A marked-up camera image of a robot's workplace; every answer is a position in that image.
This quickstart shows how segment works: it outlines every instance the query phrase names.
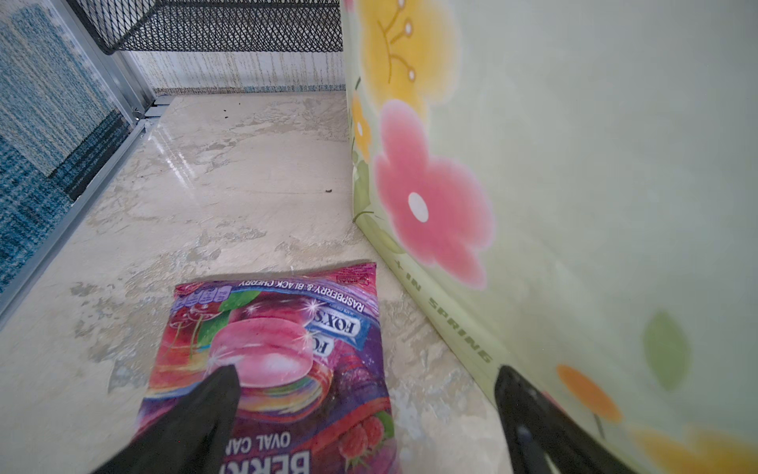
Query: yellow flower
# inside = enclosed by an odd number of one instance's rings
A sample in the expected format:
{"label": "yellow flower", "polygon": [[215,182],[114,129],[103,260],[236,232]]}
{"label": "yellow flower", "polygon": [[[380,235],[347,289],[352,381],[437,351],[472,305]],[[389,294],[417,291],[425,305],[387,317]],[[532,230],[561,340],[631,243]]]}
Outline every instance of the yellow flower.
{"label": "yellow flower", "polygon": [[754,474],[758,447],[726,433],[693,427],[689,445],[650,428],[629,430],[637,446],[666,474]]}
{"label": "yellow flower", "polygon": [[439,0],[361,0],[361,80],[376,109],[400,99],[424,120],[456,88],[458,31]]}
{"label": "yellow flower", "polygon": [[368,146],[371,145],[371,128],[368,127],[366,119],[363,117],[363,108],[361,101],[358,100],[358,93],[352,94],[352,133],[356,138],[356,145],[361,150],[363,159],[368,163],[371,156],[368,154]]}

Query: pink candy illustration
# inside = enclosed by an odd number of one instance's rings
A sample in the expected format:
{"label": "pink candy illustration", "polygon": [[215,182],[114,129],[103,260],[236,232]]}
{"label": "pink candy illustration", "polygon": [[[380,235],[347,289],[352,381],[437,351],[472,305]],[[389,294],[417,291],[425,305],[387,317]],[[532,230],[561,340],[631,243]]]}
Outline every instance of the pink candy illustration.
{"label": "pink candy illustration", "polygon": [[313,366],[313,341],[306,329],[279,318],[253,318],[221,329],[211,342],[208,370],[234,365],[248,388],[286,385]]}

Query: orange flower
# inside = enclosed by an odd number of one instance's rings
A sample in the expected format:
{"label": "orange flower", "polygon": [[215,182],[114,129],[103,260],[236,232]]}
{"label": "orange flower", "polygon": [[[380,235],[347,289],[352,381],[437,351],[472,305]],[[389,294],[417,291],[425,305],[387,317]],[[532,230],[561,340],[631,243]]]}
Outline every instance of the orange flower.
{"label": "orange flower", "polygon": [[651,428],[629,430],[637,446],[666,474],[758,472],[758,447],[711,429],[687,431],[692,450]]}
{"label": "orange flower", "polygon": [[558,366],[556,370],[563,384],[592,413],[614,423],[624,419],[611,397],[585,374],[569,366]]}
{"label": "orange flower", "polygon": [[360,0],[361,77],[371,104],[391,99],[424,120],[428,105],[447,100],[460,72],[459,34],[439,0]]}
{"label": "orange flower", "polygon": [[371,145],[371,128],[369,128],[366,119],[363,116],[361,101],[358,100],[358,94],[352,94],[352,133],[356,138],[356,145],[361,150],[363,159],[368,163],[371,156],[368,154],[368,146]]}

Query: pink flower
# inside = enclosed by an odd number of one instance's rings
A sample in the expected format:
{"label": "pink flower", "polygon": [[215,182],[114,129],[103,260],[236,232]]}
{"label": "pink flower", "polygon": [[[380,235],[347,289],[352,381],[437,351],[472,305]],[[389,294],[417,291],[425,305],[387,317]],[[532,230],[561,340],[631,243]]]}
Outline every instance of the pink flower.
{"label": "pink flower", "polygon": [[471,171],[429,155],[424,125],[399,100],[381,110],[384,154],[374,158],[374,180],[400,243],[417,262],[435,263],[483,290],[487,273],[477,251],[495,236],[492,204]]}

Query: metal frame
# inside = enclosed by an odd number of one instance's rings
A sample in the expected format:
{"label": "metal frame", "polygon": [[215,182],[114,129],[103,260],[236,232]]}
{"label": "metal frame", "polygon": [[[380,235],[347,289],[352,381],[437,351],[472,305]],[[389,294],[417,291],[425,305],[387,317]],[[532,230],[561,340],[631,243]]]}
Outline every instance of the metal frame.
{"label": "metal frame", "polygon": [[100,50],[336,52],[338,0],[65,0]]}
{"label": "metal frame", "polygon": [[71,33],[103,79],[115,98],[121,113],[132,125],[136,125],[155,100],[155,94],[139,68],[132,61],[129,53],[103,54],[66,0],[50,0],[50,2],[63,25]]}

